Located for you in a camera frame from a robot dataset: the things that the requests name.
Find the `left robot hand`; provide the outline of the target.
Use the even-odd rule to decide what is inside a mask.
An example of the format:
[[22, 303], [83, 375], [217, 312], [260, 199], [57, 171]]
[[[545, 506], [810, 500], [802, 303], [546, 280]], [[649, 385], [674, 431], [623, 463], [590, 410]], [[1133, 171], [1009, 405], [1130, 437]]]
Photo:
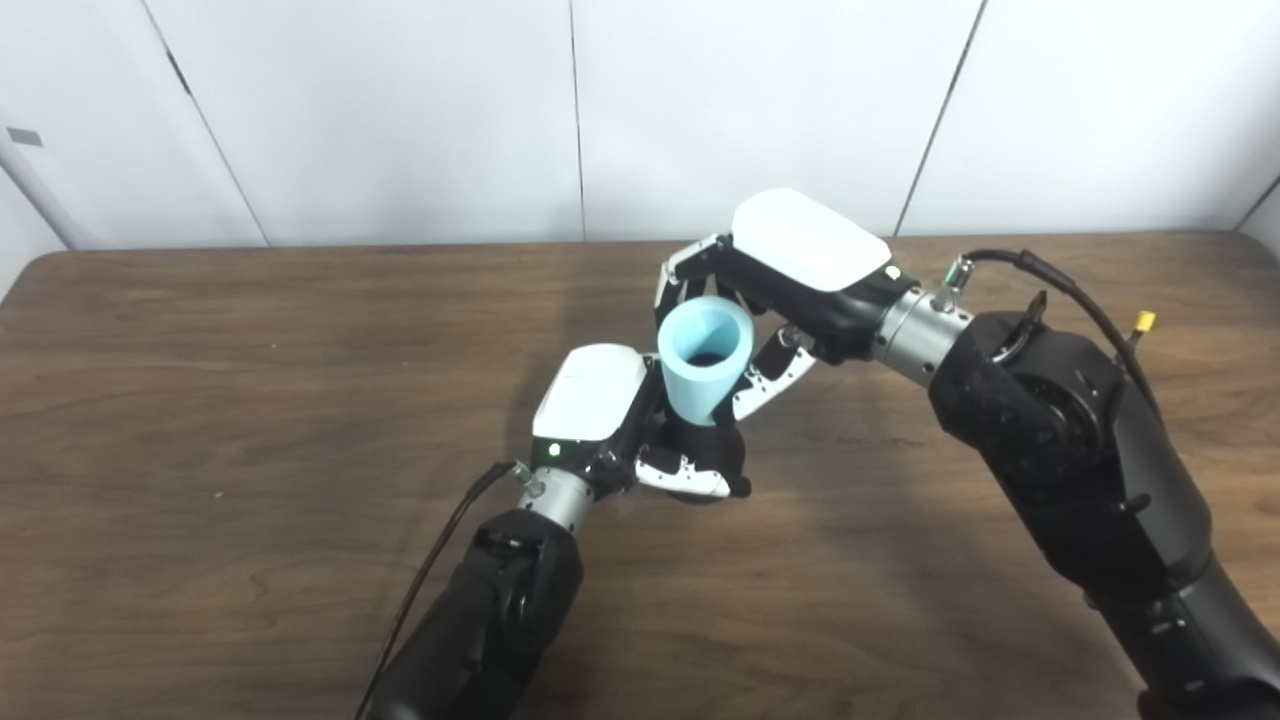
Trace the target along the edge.
[[739, 428], [677, 414], [659, 357], [625, 345], [570, 351], [532, 416], [531, 434], [534, 469], [567, 471], [596, 498], [636, 486], [685, 503], [753, 493]]

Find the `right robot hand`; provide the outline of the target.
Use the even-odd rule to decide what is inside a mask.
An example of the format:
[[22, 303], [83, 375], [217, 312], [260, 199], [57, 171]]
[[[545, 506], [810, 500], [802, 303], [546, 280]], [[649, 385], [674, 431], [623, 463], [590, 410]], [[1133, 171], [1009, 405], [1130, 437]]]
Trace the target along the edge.
[[913, 286], [882, 238], [818, 201], [795, 190], [751, 196], [726, 233], [659, 269], [658, 354], [676, 413], [735, 424], [815, 363], [870, 360]]

